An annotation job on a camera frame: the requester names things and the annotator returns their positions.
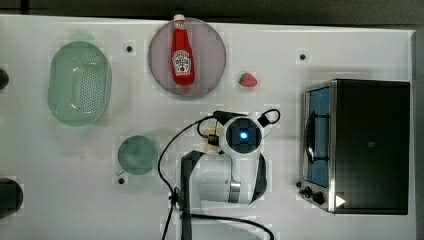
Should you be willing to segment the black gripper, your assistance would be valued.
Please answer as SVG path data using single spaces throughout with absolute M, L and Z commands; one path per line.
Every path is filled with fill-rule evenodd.
M 219 136 L 217 134 L 208 135 L 208 143 L 213 146 L 219 145 Z

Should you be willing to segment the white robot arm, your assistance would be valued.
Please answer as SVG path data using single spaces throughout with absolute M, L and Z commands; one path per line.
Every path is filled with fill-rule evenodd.
M 193 150 L 181 158 L 179 207 L 181 239 L 195 240 L 194 218 L 202 219 L 203 201 L 251 204 L 267 188 L 266 160 L 261 147 L 272 124 L 264 113 L 249 115 L 216 111 L 223 134 L 211 137 L 216 153 Z

